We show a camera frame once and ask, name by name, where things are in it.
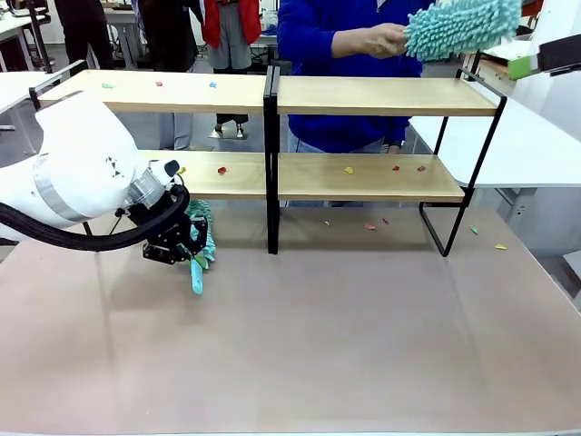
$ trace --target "blue sweater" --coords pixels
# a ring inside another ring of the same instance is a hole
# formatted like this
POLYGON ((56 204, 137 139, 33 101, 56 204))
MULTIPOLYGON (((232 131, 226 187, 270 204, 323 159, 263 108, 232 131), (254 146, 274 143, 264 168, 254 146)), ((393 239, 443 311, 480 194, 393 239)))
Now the blue sweater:
MULTIPOLYGON (((347 77, 419 77, 421 63, 407 56, 379 60, 356 54, 333 59, 335 32, 382 23, 408 25, 408 14, 427 9, 435 0, 282 0, 278 42, 282 57, 296 75, 347 77)), ((289 127, 303 142, 327 153, 349 153, 386 138, 403 141, 406 117, 290 115, 289 127)))

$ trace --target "wooden shelf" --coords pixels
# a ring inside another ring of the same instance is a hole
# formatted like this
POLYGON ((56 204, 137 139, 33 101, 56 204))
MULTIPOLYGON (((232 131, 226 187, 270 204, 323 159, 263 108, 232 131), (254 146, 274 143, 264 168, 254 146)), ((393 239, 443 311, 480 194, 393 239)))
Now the wooden shelf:
POLYGON ((458 79, 283 76, 280 114, 492 116, 497 106, 458 79))
POLYGON ((183 181, 192 198, 202 200, 264 200, 264 154, 142 151, 149 160, 175 159, 186 172, 183 181), (218 169, 226 167, 224 175, 218 169))
POLYGON ((262 114, 265 84, 266 78, 259 75, 85 70, 39 100, 49 104, 86 91, 114 111, 262 114), (216 83, 215 88, 210 87, 211 82, 216 83), (103 84, 114 88, 103 88, 103 84))
POLYGON ((464 192, 437 156, 281 154, 281 200, 459 203, 464 192), (426 171, 419 172, 420 166, 426 171), (352 167, 353 174, 345 172, 352 167))

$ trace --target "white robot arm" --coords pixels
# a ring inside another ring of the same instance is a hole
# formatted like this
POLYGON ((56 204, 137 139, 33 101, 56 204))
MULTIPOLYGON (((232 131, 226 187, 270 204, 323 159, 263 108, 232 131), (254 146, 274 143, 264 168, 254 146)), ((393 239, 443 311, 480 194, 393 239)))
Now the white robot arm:
POLYGON ((75 250, 106 251, 148 240, 143 255, 165 263, 189 259, 205 245, 207 223, 184 213, 189 194, 175 182, 174 160, 148 162, 115 115, 90 95, 73 94, 36 116, 40 153, 0 169, 0 237, 33 237, 75 250), (129 232, 85 236, 63 229, 123 210, 129 232))

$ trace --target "table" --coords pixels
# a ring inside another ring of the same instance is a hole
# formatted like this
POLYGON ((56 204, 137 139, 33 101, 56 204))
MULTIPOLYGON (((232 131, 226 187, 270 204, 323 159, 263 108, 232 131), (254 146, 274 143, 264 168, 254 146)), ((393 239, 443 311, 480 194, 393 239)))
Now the table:
POLYGON ((416 211, 286 209, 279 256, 263 209, 214 215, 202 297, 141 246, 0 264, 0 430, 581 429, 581 318, 495 214, 468 210, 447 259, 416 211))
MULTIPOLYGON (((433 151, 442 117, 414 117, 410 124, 433 151)), ((490 124, 483 117, 448 121, 438 156, 462 186, 468 185, 490 124)), ((496 189, 511 204, 508 222, 518 224, 537 188, 581 186, 579 162, 578 140, 509 98, 476 187, 496 189)))
MULTIPOLYGON (((31 23, 32 20, 29 16, 16 18, 11 14, 5 14, 4 18, 0 20, 0 43, 10 38, 18 38, 18 43, 20 44, 23 56, 25 57, 26 67, 30 71, 33 70, 33 64, 30 59, 30 54, 28 53, 28 47, 26 46, 23 27, 30 25, 31 23)), ((0 69, 6 71, 6 65, 2 53, 0 53, 0 69)))
POLYGON ((137 59, 143 56, 143 45, 135 12, 133 10, 115 11, 113 9, 105 9, 104 11, 107 24, 117 30, 125 68, 128 70, 136 69, 137 59))
POLYGON ((30 88, 35 88, 44 82, 56 78, 58 75, 35 71, 0 73, 0 114, 8 112, 16 131, 23 136, 26 145, 26 154, 35 154, 36 150, 26 132, 25 124, 15 107, 27 98, 30 98, 30 88))

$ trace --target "green object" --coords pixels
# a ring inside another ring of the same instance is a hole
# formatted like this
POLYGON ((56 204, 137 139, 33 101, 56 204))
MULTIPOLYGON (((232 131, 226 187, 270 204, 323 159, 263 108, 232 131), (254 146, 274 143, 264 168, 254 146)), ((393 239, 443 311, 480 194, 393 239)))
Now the green object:
MULTIPOLYGON (((193 256, 190 262, 192 270, 192 290, 198 295, 203 294, 203 272, 210 269, 210 262, 214 261, 214 254, 216 253, 216 244, 212 237, 212 210, 210 205, 202 200, 192 200, 188 204, 186 213, 190 218, 204 217, 208 222, 208 238, 206 246, 203 250, 193 256)), ((192 226, 192 238, 198 237, 198 230, 192 226)))
POLYGON ((200 218, 203 216, 208 222, 208 228, 212 227, 212 210, 207 202, 202 200, 191 200, 185 212, 190 218, 200 218))
POLYGON ((530 56, 521 57, 508 63, 508 76, 510 80, 524 79, 535 73, 537 73, 537 70, 531 68, 530 56))
POLYGON ((408 55, 437 61, 472 53, 516 35, 522 0, 455 0, 409 16, 408 55))

